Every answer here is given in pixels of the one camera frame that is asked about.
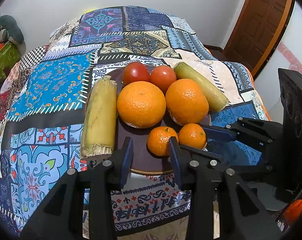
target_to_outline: tangerine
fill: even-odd
[[[203,128],[196,123],[188,123],[179,132],[180,144],[189,145],[197,149],[203,149],[206,135]]]
[[[191,79],[179,79],[165,94],[171,118],[179,125],[199,123],[209,111],[209,103],[199,85]]]
[[[148,128],[161,121],[166,103],[162,91],[154,84],[137,81],[125,86],[117,99],[120,118],[135,128]]]
[[[169,139],[175,136],[179,142],[179,137],[175,130],[168,126],[159,126],[149,133],[147,145],[149,150],[157,156],[169,156]]]

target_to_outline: brown plate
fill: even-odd
[[[147,66],[149,72],[154,67]],[[118,68],[108,73],[118,85],[118,95],[122,90],[122,75],[124,68]],[[210,124],[210,116],[207,115],[201,124]],[[177,125],[166,112],[162,121],[155,126],[146,129],[137,129],[126,125],[119,117],[115,132],[115,149],[121,148],[125,137],[130,136],[133,139],[133,161],[131,171],[142,175],[161,175],[172,171],[170,157],[157,157],[147,148],[147,138],[150,131],[158,126],[169,126],[177,133],[182,126]]]

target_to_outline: red tomato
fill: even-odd
[[[136,81],[149,81],[150,74],[147,67],[140,62],[129,63],[123,71],[123,86]]]
[[[150,82],[160,88],[164,94],[175,81],[177,76],[174,70],[166,65],[156,67],[150,75]]]

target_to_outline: bolt head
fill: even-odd
[[[192,166],[192,167],[197,167],[197,166],[199,166],[199,162],[198,162],[198,161],[194,161],[194,160],[190,161],[189,164],[190,164],[190,166]]]
[[[67,170],[67,174],[68,174],[68,175],[73,175],[73,174],[75,174],[75,169],[74,169],[74,168],[68,169],[68,170]]]
[[[231,169],[231,168],[228,168],[228,169],[226,170],[226,172],[227,172],[227,174],[230,175],[230,176],[232,176],[232,175],[235,174],[234,169]]]
[[[104,161],[102,162],[102,165],[105,166],[105,167],[109,167],[111,164],[112,164],[112,161],[111,161],[111,160],[104,160]]]
[[[211,166],[215,166],[215,165],[217,165],[217,163],[218,163],[218,162],[217,162],[216,160],[211,160],[211,161],[210,161],[210,165],[211,165]]]

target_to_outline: white wall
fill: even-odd
[[[28,52],[48,44],[53,30],[90,9],[123,5],[153,8],[185,18],[201,42],[213,46],[221,46],[239,10],[239,0],[5,0],[0,15],[16,19]]]
[[[302,64],[302,8],[298,3],[295,3],[290,22],[281,42],[288,48],[287,57],[279,51],[278,46],[254,82],[255,88],[261,95],[271,119],[277,122],[282,122],[283,119],[278,68],[288,69],[290,65],[288,59],[293,59],[294,56]]]

